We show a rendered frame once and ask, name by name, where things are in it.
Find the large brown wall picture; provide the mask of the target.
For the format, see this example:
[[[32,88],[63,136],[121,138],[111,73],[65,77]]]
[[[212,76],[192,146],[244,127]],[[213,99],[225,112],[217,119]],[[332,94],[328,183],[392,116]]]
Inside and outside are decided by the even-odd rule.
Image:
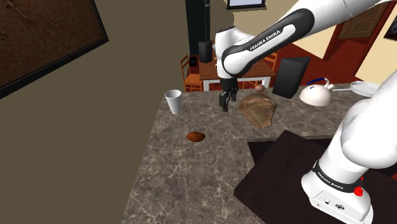
[[[108,40],[94,0],[0,0],[0,99]]]

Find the small brown bowl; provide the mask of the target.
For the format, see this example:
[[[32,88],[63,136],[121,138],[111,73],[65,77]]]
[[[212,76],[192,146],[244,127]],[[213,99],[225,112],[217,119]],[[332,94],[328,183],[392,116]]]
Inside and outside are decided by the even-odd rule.
[[[205,134],[201,133],[201,132],[193,131],[193,132],[190,132],[189,134],[187,134],[186,138],[189,141],[197,143],[197,142],[203,141],[205,139]]]

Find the black framed window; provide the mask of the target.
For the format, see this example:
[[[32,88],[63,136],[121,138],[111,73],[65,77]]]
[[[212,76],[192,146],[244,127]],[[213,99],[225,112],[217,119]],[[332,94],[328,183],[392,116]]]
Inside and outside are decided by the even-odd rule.
[[[228,10],[265,8],[265,1],[266,0],[227,0],[226,8]]]

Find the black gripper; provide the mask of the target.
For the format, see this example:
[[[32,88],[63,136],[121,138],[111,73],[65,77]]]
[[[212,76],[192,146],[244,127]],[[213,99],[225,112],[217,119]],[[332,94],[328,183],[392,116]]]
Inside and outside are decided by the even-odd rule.
[[[229,99],[236,101],[237,91],[239,90],[238,81],[237,78],[222,78],[220,79],[220,84],[223,89],[223,93],[219,94],[219,105],[222,107],[224,112],[227,112]]]

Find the white frying pan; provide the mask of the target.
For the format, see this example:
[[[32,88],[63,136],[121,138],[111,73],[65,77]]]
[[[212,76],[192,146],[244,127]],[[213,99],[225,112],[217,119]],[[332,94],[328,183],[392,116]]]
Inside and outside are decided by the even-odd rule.
[[[367,81],[354,81],[350,84],[349,88],[334,89],[333,91],[352,91],[358,95],[373,97],[379,87],[380,85],[376,83]]]

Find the wooden dining table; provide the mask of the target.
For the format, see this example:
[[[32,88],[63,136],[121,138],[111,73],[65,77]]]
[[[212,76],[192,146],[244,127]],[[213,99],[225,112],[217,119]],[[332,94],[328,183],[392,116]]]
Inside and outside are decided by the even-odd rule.
[[[200,80],[204,82],[205,91],[209,91],[210,83],[220,82],[217,74],[217,59],[215,58],[216,54],[214,53],[213,44],[214,40],[198,42],[197,67]],[[243,82],[243,88],[247,87],[246,82],[253,85],[262,84],[268,87],[273,77],[276,77],[274,66],[269,66],[267,59],[261,59],[244,76],[237,78],[237,80],[238,82]]]

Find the red brown door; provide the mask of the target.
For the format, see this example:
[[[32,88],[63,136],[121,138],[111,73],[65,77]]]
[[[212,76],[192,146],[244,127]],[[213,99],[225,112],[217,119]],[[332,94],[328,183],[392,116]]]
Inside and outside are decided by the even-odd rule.
[[[396,5],[397,0],[385,1],[336,25],[323,60],[330,60],[347,40],[365,45],[365,58]]]

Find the brown bread loaf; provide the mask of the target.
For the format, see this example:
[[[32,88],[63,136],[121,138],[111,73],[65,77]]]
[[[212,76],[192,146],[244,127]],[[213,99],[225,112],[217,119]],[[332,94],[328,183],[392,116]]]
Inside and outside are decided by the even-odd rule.
[[[266,92],[253,93],[241,101],[238,110],[254,127],[263,129],[272,124],[277,104]]]

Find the black box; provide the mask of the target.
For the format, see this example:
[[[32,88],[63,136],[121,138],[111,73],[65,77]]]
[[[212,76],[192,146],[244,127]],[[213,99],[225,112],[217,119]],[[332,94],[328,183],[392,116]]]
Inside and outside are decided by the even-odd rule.
[[[272,93],[292,98],[300,86],[309,65],[310,57],[290,57],[281,60]]]

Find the white cup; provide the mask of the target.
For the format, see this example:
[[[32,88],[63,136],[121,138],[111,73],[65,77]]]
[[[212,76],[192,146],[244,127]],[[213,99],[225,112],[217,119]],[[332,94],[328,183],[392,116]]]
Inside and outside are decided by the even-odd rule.
[[[180,90],[169,90],[165,93],[166,101],[173,115],[178,115],[181,111],[181,94]]]

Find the orange wooden chair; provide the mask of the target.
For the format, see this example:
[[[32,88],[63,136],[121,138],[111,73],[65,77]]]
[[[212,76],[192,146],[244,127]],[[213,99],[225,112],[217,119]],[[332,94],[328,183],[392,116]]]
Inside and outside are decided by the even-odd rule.
[[[275,52],[275,53],[271,53],[270,55],[268,55],[268,56],[266,56],[266,57],[264,58],[266,61],[272,63],[271,68],[272,68],[273,71],[275,71],[275,66],[276,66],[276,62],[277,62],[277,57],[278,57],[278,54]]]
[[[204,82],[200,79],[200,75],[198,73],[192,73],[190,71],[190,63],[188,55],[185,55],[180,60],[180,68],[181,74],[183,78],[184,90],[187,92],[188,90],[194,91],[203,91],[204,90]]]

